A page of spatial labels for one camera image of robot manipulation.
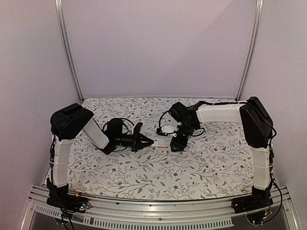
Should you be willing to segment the white remote control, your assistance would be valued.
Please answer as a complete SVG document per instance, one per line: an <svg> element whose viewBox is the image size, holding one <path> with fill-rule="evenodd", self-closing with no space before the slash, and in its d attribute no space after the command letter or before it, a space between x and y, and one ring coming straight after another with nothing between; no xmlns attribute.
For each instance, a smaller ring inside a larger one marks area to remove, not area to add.
<svg viewBox="0 0 307 230"><path fill-rule="evenodd" d="M154 141L154 143L151 145L153 148L158 148L159 150L169 150L171 149L170 143L167 141Z"/></svg>

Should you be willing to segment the white battery cover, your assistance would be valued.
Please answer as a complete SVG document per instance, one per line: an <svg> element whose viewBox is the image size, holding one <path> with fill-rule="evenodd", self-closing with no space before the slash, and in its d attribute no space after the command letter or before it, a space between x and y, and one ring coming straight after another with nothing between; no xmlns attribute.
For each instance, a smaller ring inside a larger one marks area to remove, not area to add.
<svg viewBox="0 0 307 230"><path fill-rule="evenodd" d="M159 146L164 146L164 147L170 147L170 143L167 141L154 141L153 147L159 147Z"/></svg>

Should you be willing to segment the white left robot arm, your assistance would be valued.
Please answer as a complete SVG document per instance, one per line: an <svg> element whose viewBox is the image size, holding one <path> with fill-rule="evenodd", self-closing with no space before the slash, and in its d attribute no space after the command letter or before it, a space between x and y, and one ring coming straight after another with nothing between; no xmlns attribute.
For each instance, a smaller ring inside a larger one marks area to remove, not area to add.
<svg viewBox="0 0 307 230"><path fill-rule="evenodd" d="M65 193L68 190L67 170L71 145L80 132L104 154L112 153L118 146L137 152L154 143L141 134L141 122L132 124L131 133L123 132L123 118L112 118L100 127L94 120L93 112L78 103L56 111L50 118L50 124L53 138L49 157L51 173L47 184L49 189L56 189L52 199L61 208L71 204L70 195Z"/></svg>

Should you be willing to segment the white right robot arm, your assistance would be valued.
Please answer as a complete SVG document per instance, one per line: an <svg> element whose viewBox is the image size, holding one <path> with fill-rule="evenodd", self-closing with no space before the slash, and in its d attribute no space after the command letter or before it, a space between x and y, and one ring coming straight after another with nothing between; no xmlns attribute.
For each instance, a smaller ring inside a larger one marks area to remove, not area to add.
<svg viewBox="0 0 307 230"><path fill-rule="evenodd" d="M253 96L238 102L199 101L191 106L177 102L171 106L168 113L179 123L171 132L173 137L170 147L173 152L183 151L189 138L202 124L217 122L239 125L253 158L253 189L256 192L249 197L248 205L252 209L258 209L266 202L267 196L264 191L272 185L272 140L277 132L273 120L258 97Z"/></svg>

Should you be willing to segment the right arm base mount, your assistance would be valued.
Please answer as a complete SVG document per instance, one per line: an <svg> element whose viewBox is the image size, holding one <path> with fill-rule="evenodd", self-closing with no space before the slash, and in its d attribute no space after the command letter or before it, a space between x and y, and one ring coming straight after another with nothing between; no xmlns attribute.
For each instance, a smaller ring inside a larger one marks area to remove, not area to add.
<svg viewBox="0 0 307 230"><path fill-rule="evenodd" d="M252 187L252 195L234 198L231 207L236 214L245 213L249 223L261 225L272 213L272 204L269 189L259 190Z"/></svg>

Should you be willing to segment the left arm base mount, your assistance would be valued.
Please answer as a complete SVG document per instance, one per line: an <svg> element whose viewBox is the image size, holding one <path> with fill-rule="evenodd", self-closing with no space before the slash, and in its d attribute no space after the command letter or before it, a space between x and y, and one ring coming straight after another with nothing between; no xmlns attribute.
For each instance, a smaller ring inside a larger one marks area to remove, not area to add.
<svg viewBox="0 0 307 230"><path fill-rule="evenodd" d="M47 204L60 208L65 215L76 212L85 213L91 207L89 199L83 197L82 193L68 194L68 185L57 187L47 178L47 188L49 190Z"/></svg>

